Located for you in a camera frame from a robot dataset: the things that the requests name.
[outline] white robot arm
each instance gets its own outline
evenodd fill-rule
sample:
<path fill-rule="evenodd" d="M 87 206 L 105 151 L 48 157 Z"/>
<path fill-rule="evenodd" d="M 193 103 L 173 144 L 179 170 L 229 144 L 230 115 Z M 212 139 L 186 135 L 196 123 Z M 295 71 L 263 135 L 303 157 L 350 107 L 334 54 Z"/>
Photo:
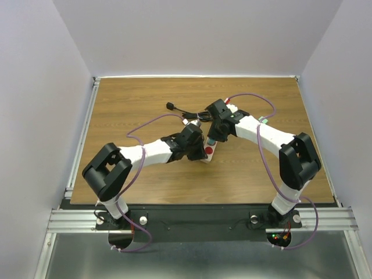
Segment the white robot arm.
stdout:
<path fill-rule="evenodd" d="M 257 144 L 257 127 L 260 124 L 253 116 L 234 105 L 226 105 L 221 99 L 209 105 L 206 110 L 213 122 L 208 139 L 225 142 L 228 135 L 250 140 Z M 280 191 L 271 203 L 276 221 L 283 221 L 296 205 L 302 191 L 321 169 L 311 138 L 301 133 L 285 133 L 266 124 L 260 124 L 262 147 L 270 151 L 280 163 L 282 184 Z"/>
<path fill-rule="evenodd" d="M 83 177 L 113 218 L 119 219 L 121 213 L 115 203 L 118 203 L 124 213 L 128 212 L 128 206 L 123 196 L 117 201 L 116 197 L 130 171 L 151 164 L 170 163 L 183 156 L 191 161 L 205 159 L 204 137 L 200 125 L 199 121 L 192 121 L 182 132 L 144 146 L 117 147 L 114 143 L 106 144 L 85 167 Z M 107 165 L 114 167 L 110 171 Z"/>

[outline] mounting bolt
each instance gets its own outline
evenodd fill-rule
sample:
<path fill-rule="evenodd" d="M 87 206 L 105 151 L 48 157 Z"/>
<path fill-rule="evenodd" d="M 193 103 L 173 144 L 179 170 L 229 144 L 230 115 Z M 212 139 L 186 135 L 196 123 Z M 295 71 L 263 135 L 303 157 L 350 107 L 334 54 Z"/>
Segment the mounting bolt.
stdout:
<path fill-rule="evenodd" d="M 147 218 L 145 216 L 142 216 L 139 218 L 139 223 L 143 226 L 147 224 Z"/>
<path fill-rule="evenodd" d="M 293 215 L 293 221 L 294 221 L 295 223 L 300 223 L 300 222 L 301 222 L 301 217 L 300 217 L 300 215 L 298 215 L 298 214 Z"/>
<path fill-rule="evenodd" d="M 97 225 L 102 225 L 103 221 L 100 218 L 97 218 L 96 223 L 97 223 Z"/>
<path fill-rule="evenodd" d="M 251 216 L 251 223 L 254 225 L 258 223 L 258 217 L 256 215 Z"/>

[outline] gray wall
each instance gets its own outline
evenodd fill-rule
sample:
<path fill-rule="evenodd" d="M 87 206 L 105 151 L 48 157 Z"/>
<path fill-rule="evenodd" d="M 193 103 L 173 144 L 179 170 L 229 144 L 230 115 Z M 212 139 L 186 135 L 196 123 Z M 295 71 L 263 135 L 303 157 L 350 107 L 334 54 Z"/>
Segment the gray wall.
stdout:
<path fill-rule="evenodd" d="M 300 78 L 336 193 L 372 265 L 372 1 L 344 0 Z"/>
<path fill-rule="evenodd" d="M 52 1 L 2 1 L 0 27 L 0 278 L 33 278 L 91 75 Z"/>
<path fill-rule="evenodd" d="M 95 76 L 300 74 L 341 0 L 54 0 Z"/>

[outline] metal floor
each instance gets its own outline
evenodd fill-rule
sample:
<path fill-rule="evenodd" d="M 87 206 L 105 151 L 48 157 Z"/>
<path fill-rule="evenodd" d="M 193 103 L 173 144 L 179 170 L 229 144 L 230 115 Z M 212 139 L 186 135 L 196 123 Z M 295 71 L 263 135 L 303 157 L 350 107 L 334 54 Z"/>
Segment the metal floor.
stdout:
<path fill-rule="evenodd" d="M 300 243 L 309 232 L 294 232 Z M 358 278 L 343 231 L 320 231 L 310 245 L 280 251 L 268 243 L 152 244 L 145 252 L 111 251 L 106 234 L 59 234 L 49 264 L 54 278 Z"/>

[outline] wooden tabletop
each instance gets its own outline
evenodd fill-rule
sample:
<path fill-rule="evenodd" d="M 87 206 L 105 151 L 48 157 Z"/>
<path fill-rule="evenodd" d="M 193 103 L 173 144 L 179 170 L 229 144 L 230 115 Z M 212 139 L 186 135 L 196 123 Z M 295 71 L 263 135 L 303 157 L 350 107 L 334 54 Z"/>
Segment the wooden tabletop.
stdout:
<path fill-rule="evenodd" d="M 172 102 L 190 112 L 203 111 L 221 98 L 239 92 L 263 95 L 277 107 L 268 125 L 288 133 L 311 135 L 312 129 L 294 78 L 103 78 L 96 97 L 76 183 L 71 199 L 75 204 L 95 204 L 97 197 L 81 176 L 83 168 L 108 142 L 117 146 L 138 143 L 126 133 L 164 113 Z M 231 102 L 255 118 L 269 115 L 271 108 L 254 96 L 240 96 Z M 210 123 L 203 123 L 206 135 Z M 177 117 L 165 117 L 135 135 L 150 143 L 180 132 Z M 278 159 L 265 153 L 278 184 Z M 276 191 L 264 169 L 258 147 L 245 139 L 230 136 L 218 143 L 209 164 L 187 158 L 144 168 L 136 183 L 124 194 L 127 203 L 270 203 Z M 333 202 L 324 170 L 304 190 L 315 202 Z"/>

